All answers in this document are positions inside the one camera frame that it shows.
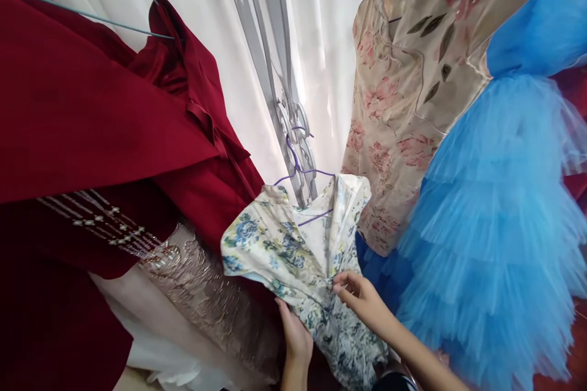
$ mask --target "blue tulle ruffle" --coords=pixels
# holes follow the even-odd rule
[[[494,35],[495,78],[440,145],[389,257],[363,274],[451,368],[488,391],[567,380],[572,296],[587,296],[587,219],[562,177],[587,170],[587,125],[554,75],[587,59],[587,0],[531,0]]]

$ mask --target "wire hanger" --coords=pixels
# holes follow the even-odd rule
[[[84,11],[80,11],[79,9],[70,8],[70,7],[67,7],[65,5],[62,5],[61,3],[57,3],[56,1],[53,1],[53,0],[39,0],[39,1],[42,1],[42,2],[45,2],[45,3],[51,4],[51,5],[54,5],[54,6],[57,6],[57,7],[60,7],[62,9],[65,9],[65,10],[68,10],[68,11],[71,11],[71,12],[78,13],[80,15],[84,15],[84,16],[93,18],[93,19],[98,20],[98,21],[103,21],[104,23],[113,24],[113,25],[118,26],[118,27],[124,27],[125,29],[129,29],[131,31],[140,32],[142,34],[147,34],[147,35],[152,35],[154,37],[168,38],[170,40],[173,40],[174,39],[173,37],[170,37],[168,35],[155,34],[153,32],[143,31],[142,29],[137,29],[136,27],[127,26],[126,24],[122,24],[122,23],[117,23],[116,21],[108,20],[106,18],[99,17],[99,16],[94,15],[94,14],[91,14],[89,12],[84,12]],[[157,3],[156,0],[153,0],[153,2],[156,5],[159,5],[159,3]]]
[[[295,127],[292,127],[292,130],[305,130],[305,128],[304,127],[301,127],[301,126],[295,126]],[[320,170],[317,170],[317,169],[313,169],[313,170],[309,170],[309,171],[302,171],[301,166],[300,166],[300,162],[298,161],[298,155],[295,153],[294,148],[292,147],[292,144],[291,144],[291,142],[289,140],[289,135],[288,134],[286,135],[286,144],[287,144],[287,148],[289,148],[289,150],[292,152],[292,154],[293,154],[293,160],[295,161],[295,164],[293,165],[293,173],[291,175],[289,175],[289,176],[285,176],[285,177],[280,178],[277,182],[275,182],[275,185],[274,186],[279,185],[280,182],[284,181],[285,179],[294,177],[296,171],[297,172],[300,172],[302,174],[307,174],[307,173],[310,173],[310,172],[319,172],[320,174],[325,174],[325,175],[328,175],[330,177],[334,177],[334,174],[330,174],[330,173],[327,173],[327,172],[324,172],[324,171],[320,171]],[[310,222],[312,222],[312,221],[314,221],[316,219],[319,219],[320,217],[324,217],[326,214],[330,214],[333,210],[334,209],[330,209],[330,210],[326,211],[323,214],[320,214],[320,215],[318,215],[318,216],[316,216],[314,218],[311,218],[310,220],[307,220],[307,221],[304,221],[304,222],[298,224],[298,226],[304,226],[305,224],[308,224],[308,223],[310,223]]]

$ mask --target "floral satin dress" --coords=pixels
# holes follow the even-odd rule
[[[225,275],[261,282],[286,301],[349,390],[370,390],[374,365],[388,354],[385,342],[332,292],[337,273],[360,272],[356,223],[370,196],[367,179],[337,174],[301,209],[283,186],[265,186],[221,243]]]
[[[527,0],[363,0],[342,172],[369,179],[359,228],[396,246],[440,142],[485,89],[489,39]]]

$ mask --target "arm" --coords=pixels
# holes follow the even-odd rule
[[[281,377],[281,391],[306,391],[308,389],[308,365],[302,359],[286,354],[286,365]]]
[[[465,384],[397,320],[367,278],[343,272],[334,278],[333,290],[373,333],[400,355],[425,391],[468,391]]]
[[[306,391],[308,389],[308,368],[312,359],[314,341],[304,324],[281,299],[276,299],[279,314],[286,334],[286,364],[281,378],[281,391]]]

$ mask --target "clothing rack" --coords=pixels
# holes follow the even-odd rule
[[[300,103],[292,68],[286,0],[234,0],[257,76],[265,96],[275,134],[286,164],[287,173],[294,174],[295,158],[290,154],[287,139],[300,158],[301,168],[316,169],[308,137],[310,127]],[[300,126],[303,130],[292,130]],[[292,177],[292,186],[300,207],[317,197],[316,173]]]

